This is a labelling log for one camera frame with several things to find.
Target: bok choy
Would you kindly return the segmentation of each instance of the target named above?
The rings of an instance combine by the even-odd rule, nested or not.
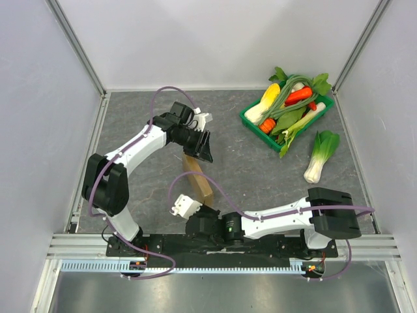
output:
[[[317,132],[314,139],[314,148],[311,154],[310,164],[304,173],[304,179],[308,183],[318,183],[324,163],[334,154],[339,147],[339,135],[329,130]]]

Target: green basket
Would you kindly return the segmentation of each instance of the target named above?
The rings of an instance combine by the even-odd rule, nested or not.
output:
[[[285,85],[285,82],[281,82],[280,83],[280,87],[282,88]],[[255,133],[256,136],[258,136],[259,138],[261,138],[270,148],[272,148],[273,150],[280,152],[281,148],[283,147],[282,145],[278,145],[275,140],[273,140],[272,138],[270,138],[267,134],[265,134],[262,130],[259,129],[258,126],[256,126],[255,124],[253,124],[251,121],[249,121],[246,117],[245,117],[245,112],[248,111],[251,107],[256,106],[258,103],[260,103],[261,99],[256,100],[254,103],[252,103],[250,106],[248,106],[247,108],[245,108],[244,110],[241,111],[240,118],[242,119],[242,123],[244,126],[248,127],[253,133]],[[324,105],[326,106],[326,108],[320,112],[319,114],[317,114],[301,131],[298,132],[298,134],[296,135],[296,137],[298,137],[303,131],[305,131],[311,124],[313,124],[318,118],[320,118],[321,116],[323,116],[333,105],[334,105],[334,101],[326,96],[318,96],[317,99],[315,100],[315,103],[320,103],[323,102]]]

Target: toy vegetable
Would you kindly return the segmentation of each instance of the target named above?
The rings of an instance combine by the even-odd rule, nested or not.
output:
[[[326,108],[326,105],[323,102],[318,103],[317,109],[315,111],[309,111],[306,116],[301,120],[295,123],[293,126],[289,127],[287,130],[284,130],[282,133],[285,135],[285,145],[281,148],[280,158],[282,158],[288,151],[288,148],[293,142],[297,133],[302,130],[317,114],[323,111]]]
[[[260,103],[246,111],[245,117],[253,124],[258,125],[263,113],[271,107],[272,103],[274,103],[274,100],[279,95],[280,90],[280,86],[277,83],[270,85],[263,94]]]
[[[262,130],[265,134],[269,134],[275,125],[276,122],[274,119],[265,119],[265,122],[259,125],[259,129]]]
[[[310,164],[304,173],[304,179],[308,183],[318,183],[324,163],[334,154],[339,147],[339,135],[329,130],[317,132],[314,139],[313,153]]]

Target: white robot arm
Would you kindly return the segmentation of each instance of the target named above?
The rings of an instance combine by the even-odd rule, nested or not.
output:
[[[115,155],[121,154],[100,181],[94,195],[93,205],[107,216],[118,233],[126,240],[132,241],[137,235],[141,235],[142,231],[127,208],[128,177],[147,157],[165,147],[169,142],[183,146],[187,155],[212,162],[209,145],[210,132],[204,129],[206,123],[211,120],[211,114],[201,113],[198,108],[192,110],[175,102],[170,112],[154,117],[151,131],[123,154],[121,153],[123,148],[142,136],[148,129],[148,125],[118,149],[105,156],[94,154],[90,157],[82,196],[86,200],[89,199],[98,173]]]
[[[352,205],[350,194],[319,187],[309,189],[308,193],[308,197],[281,207],[264,211],[244,211],[244,216],[237,215],[237,213],[226,214],[219,220],[220,226],[216,228],[217,233],[213,233],[213,235],[220,234],[223,238],[228,238],[230,236],[227,233],[233,232],[236,235],[230,238],[243,240],[243,237],[260,239],[266,235],[285,231],[303,230],[306,247],[310,250],[324,249],[333,239],[360,237],[359,225],[353,210],[326,210],[320,212],[318,209],[300,212],[301,209],[312,206]],[[199,214],[202,207],[205,207],[205,212]],[[285,213],[293,212],[294,210],[297,210],[298,213],[285,215]],[[218,213],[213,209],[183,194],[176,200],[172,208],[172,214],[188,219],[187,224],[190,225],[189,229],[192,230],[190,233],[195,234],[200,231],[205,235],[208,234],[207,228],[204,227],[207,220],[211,219],[211,223],[215,224],[213,221],[218,216]],[[278,214],[281,216],[265,219],[265,217]]]

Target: gray mat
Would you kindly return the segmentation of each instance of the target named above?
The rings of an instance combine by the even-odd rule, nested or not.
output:
[[[213,121],[207,125],[213,164],[201,163],[203,171],[218,182],[242,210],[264,210],[291,203],[307,196],[307,189],[323,186],[352,194],[354,204],[365,205],[353,159],[336,107],[312,124],[280,159],[277,152],[245,128],[239,112],[262,96],[262,91],[192,91],[193,99]],[[106,154],[135,136],[149,120],[151,92],[112,93],[97,153]],[[174,101],[188,104],[181,94],[163,92],[154,114],[169,111]],[[339,148],[324,166],[319,184],[307,183],[303,174],[317,130],[341,135]],[[168,213],[167,191],[182,173],[182,147],[169,144],[145,160],[130,176],[128,208],[145,233],[184,233],[185,220]],[[180,180],[173,194],[195,196],[187,180]],[[232,211],[222,195],[214,190],[214,208]],[[87,215],[84,203],[79,233],[99,233],[105,226],[101,218]],[[360,218],[363,233],[373,233],[369,216]]]

